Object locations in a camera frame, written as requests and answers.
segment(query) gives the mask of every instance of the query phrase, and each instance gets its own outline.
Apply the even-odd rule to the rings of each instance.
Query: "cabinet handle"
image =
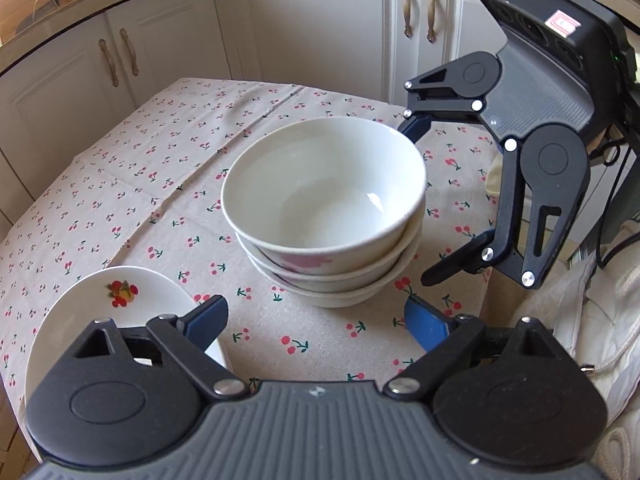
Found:
[[[429,9],[427,10],[427,22],[429,25],[429,30],[427,32],[427,40],[429,43],[435,43],[436,41],[436,31],[433,30],[433,25],[436,21],[436,0],[431,0],[429,4]]]
[[[404,0],[402,12],[404,13],[404,35],[410,38],[414,35],[414,28],[411,26],[411,0]]]
[[[113,57],[111,57],[111,53],[107,48],[107,42],[104,40],[100,40],[98,41],[98,46],[100,46],[100,49],[104,54],[104,59],[107,60],[107,63],[109,65],[109,70],[111,71],[111,83],[113,83],[114,86],[118,86],[120,82],[118,81],[118,76],[116,75],[116,64],[113,62]]]
[[[133,48],[133,45],[129,41],[129,35],[127,34],[126,29],[120,29],[120,35],[122,37],[122,41],[127,45],[127,50],[129,51],[129,57],[131,58],[131,73],[133,75],[138,75],[138,64],[136,62],[136,49]]]

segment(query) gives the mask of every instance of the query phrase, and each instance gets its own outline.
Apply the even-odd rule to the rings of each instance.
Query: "stacked bowls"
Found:
[[[290,124],[252,144],[222,187],[250,261],[305,303],[360,303],[414,257],[426,168],[413,143],[350,117]]]

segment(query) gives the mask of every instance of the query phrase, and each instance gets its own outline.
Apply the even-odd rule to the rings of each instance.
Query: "robotic arm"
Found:
[[[586,146],[615,124],[640,150],[634,53],[591,0],[482,2],[507,45],[408,81],[400,130],[416,141],[432,120],[487,127],[504,152],[496,227],[422,282],[494,266],[537,288],[588,185]],[[525,185],[532,229],[520,254]],[[543,247],[549,215],[559,220]],[[45,459],[30,479],[604,480],[588,460],[606,404],[535,319],[489,328],[410,296],[405,327],[426,354],[380,392],[371,381],[263,381],[250,395],[204,352],[227,317],[213,296],[144,327],[87,326],[28,400]]]
[[[481,123],[504,153],[495,229],[422,275],[435,285],[493,266],[539,288],[589,185],[586,146],[615,124],[640,153],[640,85],[634,51],[615,14],[592,0],[481,0],[508,40],[405,83],[399,130],[414,142],[432,120]],[[532,191],[526,249],[517,249],[525,186]],[[558,222],[543,245],[548,216]]]

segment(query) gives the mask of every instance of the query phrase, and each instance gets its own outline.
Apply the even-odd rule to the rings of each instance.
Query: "table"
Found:
[[[434,123],[418,142],[429,181],[423,240],[406,272],[371,300],[305,306],[248,261],[220,209],[228,168],[277,127],[344,115],[396,127],[402,108],[303,86],[182,79],[76,156],[0,244],[0,374],[21,428],[40,324],[65,290],[107,266],[157,270],[196,302],[223,294],[230,317],[220,342],[252,388],[266,379],[384,383],[424,353],[402,320],[412,292],[448,315],[478,314],[489,270],[419,283],[494,220],[484,176],[497,150],[476,126]]]

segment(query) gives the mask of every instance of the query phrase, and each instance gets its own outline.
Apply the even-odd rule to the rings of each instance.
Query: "bowl rim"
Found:
[[[372,270],[375,270],[379,267],[384,266],[392,261],[397,260],[402,251],[404,251],[409,244],[414,240],[415,235],[420,230],[422,226],[422,222],[424,221],[424,216],[426,214],[426,199],[423,198],[421,202],[422,206],[418,206],[418,209],[415,210],[414,214],[409,218],[406,228],[402,232],[398,243],[387,253],[385,256],[376,260],[372,264],[369,264],[366,267],[362,267],[361,269],[352,270],[351,272],[344,272],[341,274],[302,274],[300,272],[293,272],[292,270],[283,269],[278,266],[278,264],[274,263],[269,259],[269,257],[264,254],[260,247],[252,244],[255,248],[255,251],[251,251],[247,249],[246,243],[249,240],[242,240],[242,235],[237,234],[238,243],[244,249],[244,252],[256,260],[261,264],[266,270],[269,272],[273,272],[276,276],[290,280],[300,280],[304,282],[315,282],[315,283],[334,283],[334,282],[345,282],[347,280],[352,280],[354,278],[359,278]]]
[[[33,356],[33,349],[36,346],[36,341],[38,340],[38,336],[40,336],[40,334],[42,333],[42,326],[47,322],[47,319],[49,319],[49,316],[53,312],[53,309],[55,308],[55,306],[62,301],[62,299],[66,296],[66,294],[69,291],[71,291],[72,288],[74,288],[75,286],[79,285],[79,283],[82,283],[85,280],[88,280],[89,278],[94,277],[96,274],[102,274],[102,273],[107,272],[108,270],[111,270],[111,269],[136,269],[136,270],[144,270],[146,272],[151,272],[152,274],[156,274],[157,276],[159,276],[160,278],[166,280],[167,282],[171,283],[172,285],[177,286],[182,291],[182,293],[185,295],[185,298],[189,298],[189,300],[193,303],[194,308],[195,308],[196,302],[193,301],[193,298],[191,297],[191,295],[186,290],[184,290],[178,283],[175,283],[174,280],[172,280],[168,276],[165,276],[164,274],[161,274],[157,270],[147,269],[146,267],[135,266],[135,265],[120,265],[120,266],[113,266],[113,267],[105,267],[104,269],[98,269],[98,270],[92,272],[91,274],[86,275],[85,277],[81,278],[79,281],[77,281],[77,282],[73,283],[72,285],[68,286],[66,288],[66,290],[60,295],[60,297],[57,298],[57,300],[53,302],[53,304],[51,305],[51,308],[47,312],[47,315],[45,316],[44,320],[42,320],[42,323],[38,327],[38,331],[36,332],[35,338],[33,339],[33,343],[32,343],[31,348],[29,350],[29,356],[27,357],[27,365],[26,365],[25,373],[24,373],[24,393],[23,393],[22,397],[23,397],[25,403],[28,400],[27,399],[27,396],[28,396],[27,395],[27,384],[29,382],[29,377],[30,377],[29,369],[30,369],[31,357]],[[222,357],[223,357],[225,363],[224,364],[219,363],[219,364],[221,366],[227,368],[227,366],[229,364],[228,354],[226,354],[224,349],[221,352],[221,354],[222,354]],[[30,388],[29,397],[31,397],[31,395],[36,391],[36,389],[37,389],[39,384],[40,383],[36,384],[33,388]]]
[[[377,127],[377,128],[381,127],[381,129],[387,130],[392,135],[402,137],[402,140],[400,140],[399,142],[409,143],[409,144],[411,144],[411,146],[414,147],[416,155],[420,157],[420,161],[422,163],[421,164],[421,167],[422,167],[422,179],[421,179],[422,180],[422,186],[421,186],[420,193],[418,193],[416,198],[413,200],[411,207],[400,218],[398,218],[395,222],[393,222],[392,224],[389,224],[387,227],[385,227],[384,229],[378,231],[376,234],[371,235],[371,236],[369,236],[367,238],[364,238],[364,240],[360,240],[360,241],[357,241],[357,242],[352,242],[352,243],[349,243],[349,244],[331,246],[331,247],[313,247],[313,248],[304,247],[303,248],[303,247],[281,246],[281,245],[278,245],[278,244],[272,244],[270,242],[265,242],[263,240],[258,240],[258,238],[255,238],[255,237],[247,234],[246,232],[244,232],[244,230],[239,228],[238,225],[236,225],[235,222],[233,222],[232,219],[229,218],[229,214],[226,211],[226,207],[225,207],[225,202],[226,202],[225,201],[225,189],[226,189],[227,183],[229,182],[229,176],[231,176],[232,171],[234,170],[234,167],[242,159],[242,157],[245,156],[250,150],[254,150],[255,146],[257,146],[261,142],[264,142],[265,140],[269,139],[271,136],[274,136],[276,134],[282,134],[283,130],[292,129],[295,126],[298,126],[300,123],[303,123],[303,122],[304,123],[311,123],[311,122],[319,122],[319,121],[327,122],[327,121],[335,121],[335,120],[340,120],[340,121],[343,121],[343,122],[347,122],[347,121],[355,122],[355,121],[358,121],[358,122],[361,122],[361,123],[365,123],[365,122],[366,123],[373,123],[373,124],[376,125],[375,127]],[[376,240],[381,240],[385,236],[391,234],[393,231],[395,231],[400,226],[405,224],[408,221],[408,219],[411,218],[411,216],[415,213],[415,210],[420,205],[420,201],[424,197],[424,192],[426,191],[426,187],[427,187],[427,169],[426,169],[426,165],[424,163],[424,160],[420,156],[420,151],[415,147],[415,144],[413,142],[411,142],[411,140],[409,140],[409,138],[407,136],[403,135],[402,133],[400,133],[395,128],[392,128],[391,126],[387,126],[386,124],[383,124],[383,123],[378,123],[378,122],[370,120],[370,119],[363,119],[361,117],[342,117],[342,116],[315,117],[315,118],[312,118],[312,119],[306,119],[306,120],[302,120],[302,121],[296,121],[294,123],[285,124],[284,126],[281,126],[278,129],[273,130],[272,132],[266,134],[263,138],[256,140],[251,146],[247,147],[247,149],[245,149],[242,153],[240,153],[240,155],[238,155],[238,158],[236,158],[236,160],[233,161],[233,163],[229,167],[229,170],[228,170],[228,172],[226,174],[225,181],[222,183],[222,189],[220,190],[220,205],[222,206],[222,213],[225,216],[225,219],[228,222],[228,224],[232,227],[232,229],[234,231],[236,231],[238,234],[242,235],[247,240],[249,240],[252,244],[257,246],[258,248],[265,249],[265,250],[268,250],[268,251],[273,251],[275,253],[281,253],[281,254],[295,254],[297,256],[316,256],[318,254],[337,254],[337,253],[343,253],[343,252],[351,251],[351,250],[354,250],[354,249],[358,249],[360,247],[369,245],[370,243],[372,243],[372,242],[374,242]]]
[[[258,261],[256,261],[251,255],[249,255],[250,260],[252,261],[252,265],[261,273],[265,278],[271,280],[273,283],[281,286],[286,291],[291,292],[292,294],[297,294],[299,296],[304,296],[305,298],[315,298],[322,300],[350,300],[353,298],[357,298],[361,294],[365,292],[369,292],[375,289],[382,289],[387,283],[391,282],[394,278],[398,276],[402,270],[404,270],[410,263],[411,260],[414,259],[415,251],[417,251],[420,246],[420,242],[422,241],[422,226],[418,229],[415,237],[411,240],[411,243],[406,247],[404,251],[400,254],[400,257],[396,261],[393,267],[389,269],[383,276],[377,279],[373,283],[369,283],[369,285],[361,286],[360,288],[355,288],[354,290],[347,290],[345,292],[314,292],[311,290],[305,290],[304,288],[299,288],[298,286],[291,285],[289,282],[286,282],[281,277],[279,277],[275,272],[270,272],[261,268],[258,265]]]

